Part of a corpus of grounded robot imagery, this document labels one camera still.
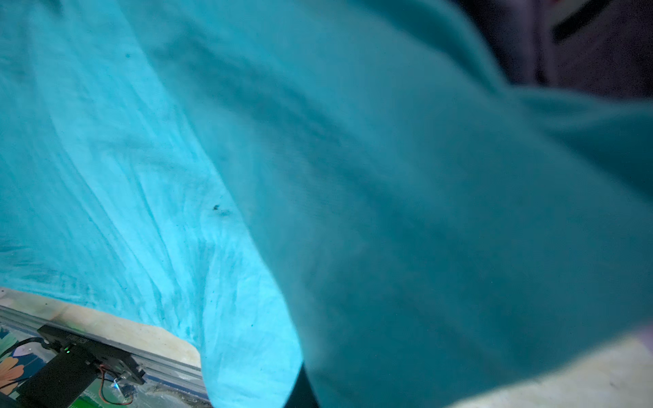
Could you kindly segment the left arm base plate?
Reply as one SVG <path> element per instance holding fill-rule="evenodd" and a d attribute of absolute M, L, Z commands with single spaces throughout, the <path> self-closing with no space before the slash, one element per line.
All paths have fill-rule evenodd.
<path fill-rule="evenodd" d="M 37 333 L 58 353 L 83 350 L 97 366 L 103 365 L 112 374 L 132 384 L 145 383 L 145 371 L 126 350 L 52 325 L 41 326 Z"/>

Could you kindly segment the purple pants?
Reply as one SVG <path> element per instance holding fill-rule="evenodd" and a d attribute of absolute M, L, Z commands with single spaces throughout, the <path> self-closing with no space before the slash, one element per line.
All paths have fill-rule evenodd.
<path fill-rule="evenodd" d="M 652 95 L 650 1 L 459 1 L 512 83 Z"/>

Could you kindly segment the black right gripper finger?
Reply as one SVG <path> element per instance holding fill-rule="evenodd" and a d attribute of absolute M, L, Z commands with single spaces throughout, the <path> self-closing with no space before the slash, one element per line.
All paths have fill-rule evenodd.
<path fill-rule="evenodd" d="M 284 408 L 319 408 L 318 401 L 303 365 Z"/>

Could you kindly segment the teal pants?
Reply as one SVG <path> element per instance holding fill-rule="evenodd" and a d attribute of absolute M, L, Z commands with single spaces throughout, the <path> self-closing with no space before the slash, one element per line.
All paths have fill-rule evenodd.
<path fill-rule="evenodd" d="M 1 283 L 216 406 L 449 406 L 651 323 L 652 103 L 517 87 L 447 1 L 4 1 Z"/>

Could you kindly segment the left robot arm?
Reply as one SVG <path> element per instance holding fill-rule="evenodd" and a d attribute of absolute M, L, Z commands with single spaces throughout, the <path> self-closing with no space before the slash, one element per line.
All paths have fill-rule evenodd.
<path fill-rule="evenodd" d="M 98 364 L 81 347 L 62 350 L 43 369 L 18 387 L 20 407 L 67 408 L 97 379 Z"/>

